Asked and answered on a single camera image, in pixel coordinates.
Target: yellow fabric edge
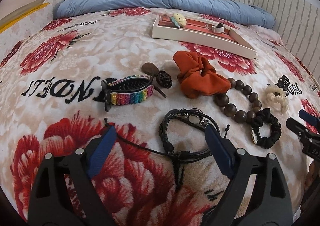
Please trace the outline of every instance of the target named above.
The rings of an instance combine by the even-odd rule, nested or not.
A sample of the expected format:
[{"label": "yellow fabric edge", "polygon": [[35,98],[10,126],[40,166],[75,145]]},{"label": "yellow fabric edge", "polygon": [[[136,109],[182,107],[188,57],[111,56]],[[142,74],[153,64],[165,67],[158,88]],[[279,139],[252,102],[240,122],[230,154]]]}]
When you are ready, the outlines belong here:
[{"label": "yellow fabric edge", "polygon": [[42,8],[47,7],[47,5],[49,5],[49,2],[43,3],[41,5],[35,6],[34,8],[28,10],[26,13],[20,15],[19,17],[17,17],[16,19],[10,21],[9,23],[4,24],[3,26],[0,27],[0,33],[2,33],[3,31],[7,30],[9,27],[11,27],[12,25],[14,25],[15,23],[17,23],[18,21],[22,20],[23,18],[25,18],[26,16],[36,12],[37,10],[40,10]]}]

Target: scrunchie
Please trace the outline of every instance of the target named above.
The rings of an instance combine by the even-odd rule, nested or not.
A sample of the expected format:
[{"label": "scrunchie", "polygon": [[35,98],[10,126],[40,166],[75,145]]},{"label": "scrunchie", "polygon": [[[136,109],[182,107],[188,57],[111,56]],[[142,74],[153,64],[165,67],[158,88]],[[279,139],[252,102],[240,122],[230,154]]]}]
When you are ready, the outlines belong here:
[{"label": "scrunchie", "polygon": [[263,126],[263,122],[271,124],[271,135],[270,137],[263,137],[258,139],[258,146],[269,149],[281,136],[281,124],[278,119],[273,116],[270,112],[270,108],[265,108],[256,113],[256,117],[252,120],[251,127],[257,134],[260,127]]},{"label": "scrunchie", "polygon": [[225,93],[231,88],[230,82],[197,52],[177,51],[173,60],[180,69],[177,78],[181,90],[188,98]]}]

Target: bed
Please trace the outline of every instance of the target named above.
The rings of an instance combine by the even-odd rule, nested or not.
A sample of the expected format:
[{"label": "bed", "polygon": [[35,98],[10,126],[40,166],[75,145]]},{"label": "bed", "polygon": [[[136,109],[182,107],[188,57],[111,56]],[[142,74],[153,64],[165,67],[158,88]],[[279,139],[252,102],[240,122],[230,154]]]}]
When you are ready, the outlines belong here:
[{"label": "bed", "polygon": [[[172,40],[153,39],[156,13],[182,13],[222,22],[236,31],[257,51],[255,60],[205,46]],[[301,152],[295,134],[285,127],[287,118],[298,111],[319,116],[320,91],[308,71],[276,40],[270,30],[245,26],[205,14],[163,8],[120,8],[53,20],[39,32],[17,41],[0,65],[0,183],[7,198],[23,219],[27,219],[32,183],[44,155],[70,154],[101,134],[103,119],[115,125],[127,140],[163,151],[158,127],[171,109],[198,108],[211,116],[236,148],[250,154],[276,154],[284,172],[293,213],[304,192],[309,160]],[[271,112],[282,124],[281,138],[272,149],[256,146],[248,125],[240,125],[223,115],[213,98],[189,99],[177,81],[179,69],[172,59],[176,51],[192,51],[205,56],[217,73],[242,80],[257,92],[263,108],[267,84],[282,75],[290,80],[289,109]],[[113,106],[106,113],[101,102],[100,80],[143,75],[141,66],[152,62],[172,77],[172,87],[157,92],[136,105]],[[236,90],[228,92],[238,109],[248,111],[249,102]],[[269,133],[263,127],[261,133]],[[176,150],[201,150],[204,135],[172,121],[168,138]],[[165,157],[117,141],[101,173],[92,179],[97,193],[118,225],[201,225],[219,202],[228,178],[213,157],[184,166],[183,184],[176,190],[172,163]],[[76,213],[84,216],[66,177]],[[238,211],[245,212],[254,180],[249,181]]]}]

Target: plush toy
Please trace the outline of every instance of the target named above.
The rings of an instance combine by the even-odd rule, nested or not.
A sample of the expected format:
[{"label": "plush toy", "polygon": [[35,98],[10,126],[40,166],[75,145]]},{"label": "plush toy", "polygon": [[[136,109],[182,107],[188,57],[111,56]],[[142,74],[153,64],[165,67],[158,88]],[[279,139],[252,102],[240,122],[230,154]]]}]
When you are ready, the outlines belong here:
[{"label": "plush toy", "polygon": [[187,24],[186,18],[180,13],[173,14],[173,16],[170,19],[177,28],[183,28]]}]

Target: bead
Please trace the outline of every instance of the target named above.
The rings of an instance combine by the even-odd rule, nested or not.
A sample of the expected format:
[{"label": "bead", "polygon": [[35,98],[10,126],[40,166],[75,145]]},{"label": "bead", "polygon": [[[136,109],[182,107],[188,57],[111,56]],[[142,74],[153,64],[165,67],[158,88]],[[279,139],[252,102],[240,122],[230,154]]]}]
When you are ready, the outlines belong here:
[{"label": "bead", "polygon": [[252,103],[252,108],[254,108],[254,107],[258,107],[258,108],[261,109],[262,103],[261,103],[259,100],[256,100],[256,101],[254,101],[254,102]]},{"label": "bead", "polygon": [[261,109],[259,107],[254,107],[254,108],[252,108],[252,111],[254,111],[254,113],[257,113],[257,112],[261,111]]},{"label": "bead", "polygon": [[243,87],[244,87],[243,81],[241,81],[241,80],[236,81],[236,86],[235,86],[236,90],[241,91],[243,89]]},{"label": "bead", "polygon": [[229,97],[226,94],[216,95],[216,104],[220,107],[224,107],[229,103]]},{"label": "bead", "polygon": [[235,86],[236,86],[236,80],[234,80],[232,77],[230,77],[228,79],[228,81],[230,82],[231,84],[231,89],[233,89]]},{"label": "bead", "polygon": [[237,111],[235,114],[236,123],[244,123],[247,119],[247,113],[245,111]]},{"label": "bead", "polygon": [[256,113],[254,111],[248,111],[247,112],[247,120],[246,120],[246,122],[248,124],[251,124],[252,120],[255,118],[255,116],[256,116]]},{"label": "bead", "polygon": [[258,94],[257,93],[251,93],[250,95],[249,95],[249,101],[252,103],[252,102],[254,102],[254,101],[256,101],[256,100],[258,100],[259,99],[259,96],[258,96]]},{"label": "bead", "polygon": [[237,112],[237,107],[234,104],[227,104],[226,107],[224,107],[223,113],[227,117],[233,117]]},{"label": "bead", "polygon": [[242,93],[245,95],[245,96],[248,96],[250,93],[252,92],[252,89],[249,85],[245,85],[243,87],[243,90],[242,90]]}]

